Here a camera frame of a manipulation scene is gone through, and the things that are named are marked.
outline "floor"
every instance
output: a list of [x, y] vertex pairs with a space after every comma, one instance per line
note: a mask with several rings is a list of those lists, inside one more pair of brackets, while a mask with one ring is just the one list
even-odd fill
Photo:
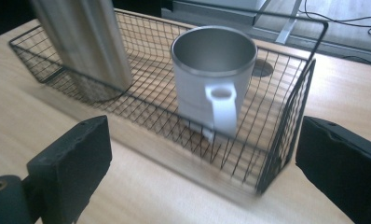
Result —
[[[271, 0], [267, 4], [265, 11], [290, 14], [295, 1], [296, 0]], [[307, 10], [309, 12], [320, 13], [333, 19], [345, 20], [371, 16], [371, 0], [307, 1]], [[0, 34], [34, 19], [34, 14], [30, 9], [27, 0], [16, 1], [17, 3], [12, 3], [12, 5], [10, 2], [12, 1], [0, 0]], [[161, 2], [162, 1], [159, 0], [113, 0], [115, 7], [146, 13], [153, 16], [161, 16]], [[305, 0], [302, 1], [300, 7], [301, 10], [305, 10], [304, 4]], [[299, 16], [305, 17], [305, 14], [300, 13]], [[194, 17], [197, 16], [194, 11], [191, 11], [191, 16], [189, 16], [189, 18]], [[352, 22], [361, 25], [371, 25], [371, 20]], [[259, 28], [269, 32], [279, 32], [284, 24], [285, 21], [261, 17], [255, 24], [254, 28]], [[353, 27], [330, 22], [328, 32], [326, 33], [323, 43], [320, 45], [318, 51], [323, 54], [346, 58], [348, 60], [371, 63], [371, 35], [368, 34], [368, 29], [369, 28]], [[292, 32], [292, 35], [296, 38], [289, 40], [289, 43], [292, 47], [310, 49], [310, 46], [313, 46], [314, 44], [313, 38], [315, 38], [318, 33], [319, 30], [315, 26], [310, 26], [298, 21], [295, 23], [295, 28]]]
[[[295, 0], [273, 0], [266, 11], [288, 14], [292, 10]], [[335, 20], [348, 20], [355, 18], [371, 17], [371, 0], [347, 1], [347, 0], [308, 0], [307, 11], [322, 14]], [[299, 8], [305, 11], [305, 0]], [[322, 17], [310, 15], [312, 18], [322, 19]], [[349, 21], [349, 23], [371, 26], [370, 20]], [[281, 24], [271, 22], [269, 19], [261, 18], [256, 26], [264, 27], [269, 30], [281, 30]], [[315, 27], [298, 24], [295, 26], [294, 35], [308, 37], [315, 33]], [[370, 28], [355, 27], [336, 22], [329, 22], [328, 31], [323, 39], [320, 50], [323, 53], [349, 60], [371, 63], [371, 35], [368, 33]]]

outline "black cable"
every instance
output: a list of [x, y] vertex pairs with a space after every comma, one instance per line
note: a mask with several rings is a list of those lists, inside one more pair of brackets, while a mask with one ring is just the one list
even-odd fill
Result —
[[343, 59], [353, 59], [353, 60], [356, 59], [356, 60], [354, 60], [355, 62], [371, 64], [371, 61], [368, 61], [367, 59], [357, 57], [357, 56], [343, 56], [342, 58]]
[[305, 0], [304, 2], [304, 10], [305, 11], [302, 11], [302, 10], [298, 10], [300, 13], [303, 13], [303, 14], [306, 14], [308, 18], [311, 18], [313, 19], [310, 15], [315, 15], [315, 16], [319, 16], [319, 17], [322, 17], [322, 18], [325, 18], [326, 21], [332, 21], [332, 22], [336, 22], [336, 23], [340, 23], [340, 24], [343, 24], [343, 25], [349, 25], [349, 26], [356, 26], [356, 27], [363, 27], [363, 28], [369, 28], [368, 30], [368, 33], [371, 35], [371, 25], [359, 25], [359, 24], [354, 24], [354, 23], [349, 23], [349, 21], [363, 21], [363, 20], [370, 20], [371, 17], [362, 17], [362, 18], [357, 18], [357, 19], [350, 19], [350, 20], [334, 20], [334, 19], [331, 19], [329, 17], [326, 17], [322, 14], [319, 14], [319, 13], [316, 13], [316, 12], [308, 12], [307, 11], [307, 2], [308, 0]]

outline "black foam pad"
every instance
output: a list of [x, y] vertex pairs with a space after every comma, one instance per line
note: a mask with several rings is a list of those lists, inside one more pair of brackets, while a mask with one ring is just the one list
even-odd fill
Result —
[[76, 222], [111, 160], [106, 116], [78, 123], [31, 159], [27, 164], [28, 182], [44, 195], [47, 209], [41, 214], [43, 222]]
[[296, 165], [355, 223], [371, 223], [371, 142], [345, 128], [304, 117]]

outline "wire mesh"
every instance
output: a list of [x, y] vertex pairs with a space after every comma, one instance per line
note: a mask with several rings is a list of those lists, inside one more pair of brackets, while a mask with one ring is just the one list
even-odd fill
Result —
[[[258, 48], [260, 70], [254, 70], [250, 80], [236, 137], [217, 133], [209, 142], [200, 134], [205, 127], [177, 114], [170, 46], [188, 28], [122, 11], [116, 14], [133, 74], [126, 91], [62, 66], [40, 26], [9, 44], [37, 81], [162, 135], [263, 192], [291, 158], [314, 63]], [[256, 74], [268, 67], [270, 76]], [[91, 102], [78, 91], [74, 76], [85, 79], [83, 89], [91, 93], [99, 94], [102, 88], [121, 93], [105, 102]], [[189, 129], [190, 125], [199, 125], [200, 132]]]

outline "wire basket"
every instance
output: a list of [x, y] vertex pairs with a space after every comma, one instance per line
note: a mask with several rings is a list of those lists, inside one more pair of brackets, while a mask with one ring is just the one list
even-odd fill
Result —
[[[133, 74], [133, 84], [126, 91], [64, 67], [40, 26], [12, 39], [9, 45], [38, 82], [164, 136], [229, 179], [263, 193], [291, 160], [315, 64], [311, 59], [314, 51], [309, 59], [303, 59], [258, 48], [236, 137], [217, 133], [209, 142], [188, 128], [196, 122], [177, 114], [170, 46], [189, 27], [124, 11], [116, 14]], [[271, 69], [269, 76], [263, 74], [265, 68]], [[85, 79], [83, 89], [90, 92], [99, 94], [106, 89], [120, 94], [105, 102], [91, 102], [77, 89], [72, 76]]]

